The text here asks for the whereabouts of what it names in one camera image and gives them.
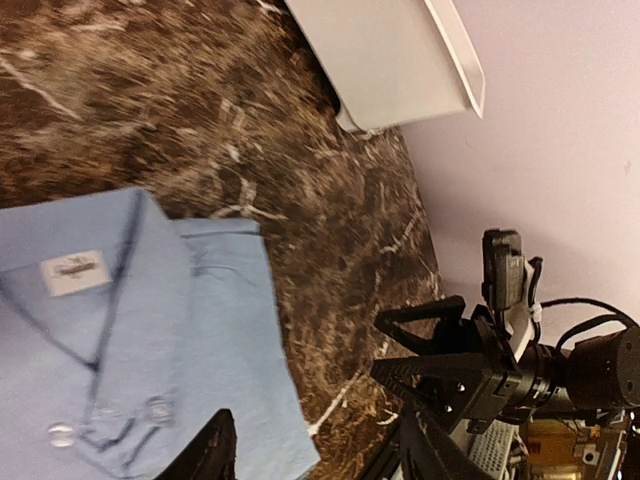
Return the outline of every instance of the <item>white wall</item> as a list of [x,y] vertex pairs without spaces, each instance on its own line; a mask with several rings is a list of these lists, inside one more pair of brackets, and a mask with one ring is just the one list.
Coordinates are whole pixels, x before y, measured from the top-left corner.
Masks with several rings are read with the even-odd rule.
[[[404,129],[448,291],[479,293],[482,232],[515,227],[545,259],[539,298],[593,296],[640,319],[640,4],[456,5],[485,118]],[[543,340],[592,312],[545,317]]]

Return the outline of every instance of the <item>white container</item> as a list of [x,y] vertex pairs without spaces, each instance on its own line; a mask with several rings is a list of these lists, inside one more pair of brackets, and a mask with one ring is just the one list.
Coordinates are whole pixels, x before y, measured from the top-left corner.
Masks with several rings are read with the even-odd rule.
[[347,131],[473,109],[485,78],[451,0],[286,0],[342,103]]

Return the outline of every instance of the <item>blue cloth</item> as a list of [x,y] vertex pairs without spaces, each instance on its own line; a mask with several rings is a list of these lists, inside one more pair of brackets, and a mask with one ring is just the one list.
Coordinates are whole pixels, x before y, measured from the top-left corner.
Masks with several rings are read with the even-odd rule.
[[[40,262],[95,250],[112,281],[51,296]],[[256,223],[171,222],[141,189],[0,211],[0,478],[153,479],[220,408],[239,480],[319,460]]]

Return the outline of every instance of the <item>clothing label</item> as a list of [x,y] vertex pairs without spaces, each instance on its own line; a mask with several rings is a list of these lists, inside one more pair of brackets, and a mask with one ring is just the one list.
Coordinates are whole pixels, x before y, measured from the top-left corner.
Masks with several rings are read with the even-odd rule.
[[97,250],[52,258],[40,263],[52,297],[99,287],[111,281],[102,253]]

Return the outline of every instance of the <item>brown marble table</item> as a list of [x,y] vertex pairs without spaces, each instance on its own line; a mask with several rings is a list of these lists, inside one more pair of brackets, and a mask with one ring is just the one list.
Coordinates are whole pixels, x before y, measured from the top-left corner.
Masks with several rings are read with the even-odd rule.
[[263,226],[283,338],[322,456],[357,476],[395,408],[375,312],[439,294],[397,129],[351,135],[282,4],[0,2],[0,206],[127,185],[171,217]]

